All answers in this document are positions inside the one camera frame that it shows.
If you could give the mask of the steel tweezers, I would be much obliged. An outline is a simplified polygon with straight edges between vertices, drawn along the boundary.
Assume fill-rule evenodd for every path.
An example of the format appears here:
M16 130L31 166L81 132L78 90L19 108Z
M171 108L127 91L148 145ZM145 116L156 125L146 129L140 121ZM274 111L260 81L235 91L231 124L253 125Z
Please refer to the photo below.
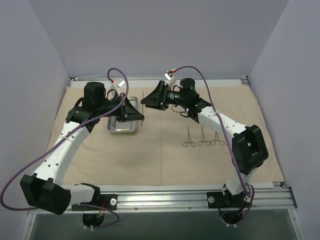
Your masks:
M141 112L142 114L144 115L144 105L142 104L142 100L144 99L144 90L142 90L142 96L141 96ZM142 127L143 126L143 123L144 123L144 120L141 120L140 121L140 126Z

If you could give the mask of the steel instrument tray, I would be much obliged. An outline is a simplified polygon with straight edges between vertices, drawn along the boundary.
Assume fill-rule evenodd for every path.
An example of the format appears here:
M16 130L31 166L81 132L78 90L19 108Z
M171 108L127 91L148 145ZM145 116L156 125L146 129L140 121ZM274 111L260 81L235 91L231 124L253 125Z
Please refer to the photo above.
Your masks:
M131 95L127 97L127 101L132 105L133 108L136 110L138 109L138 97ZM126 110L126 107L128 106L127 102L125 102L125 105L120 108L120 110L123 110L123 113L127 115L129 111ZM138 128L138 121L137 120L130 120L130 121L118 121L117 116L110 116L107 121L107 130L110 134L113 135L121 135L121 134L134 134Z

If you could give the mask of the steel forceps with ring handles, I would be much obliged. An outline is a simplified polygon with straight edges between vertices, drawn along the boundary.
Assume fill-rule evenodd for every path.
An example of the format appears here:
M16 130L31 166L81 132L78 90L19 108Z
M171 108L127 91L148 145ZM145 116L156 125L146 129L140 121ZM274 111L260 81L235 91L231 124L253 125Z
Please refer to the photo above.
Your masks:
M224 146L225 141L220 139L219 134L217 132L214 132L214 139L210 141L212 146L219 145L219 146Z

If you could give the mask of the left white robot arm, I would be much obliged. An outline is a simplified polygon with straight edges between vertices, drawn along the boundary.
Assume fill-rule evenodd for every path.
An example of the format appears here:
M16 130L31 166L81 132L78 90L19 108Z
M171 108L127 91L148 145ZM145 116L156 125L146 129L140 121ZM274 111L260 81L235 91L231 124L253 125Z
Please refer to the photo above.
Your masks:
M89 183L64 185L63 180L80 145L101 118L115 117L120 123L145 118L132 106L126 93L117 93L112 99L108 99L106 93L103 83L87 83L83 97L68 112L53 150L42 157L41 165L32 175L22 177L20 186L30 206L56 215L72 205L84 204L90 210L103 206L98 186Z

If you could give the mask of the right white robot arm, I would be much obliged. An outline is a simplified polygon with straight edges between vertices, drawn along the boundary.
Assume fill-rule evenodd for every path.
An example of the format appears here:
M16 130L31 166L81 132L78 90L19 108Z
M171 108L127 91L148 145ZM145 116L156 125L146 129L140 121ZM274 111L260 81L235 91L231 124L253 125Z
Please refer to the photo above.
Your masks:
M269 157L262 130L257 125L247 126L216 110L212 101L204 100L196 92L196 83L192 78L182 79L178 91L161 80L149 95L142 98L141 104L161 111L170 105L182 107L187 117L222 134L234 166L223 189L223 203L234 206L240 201L242 193L253 197L254 189L249 181Z

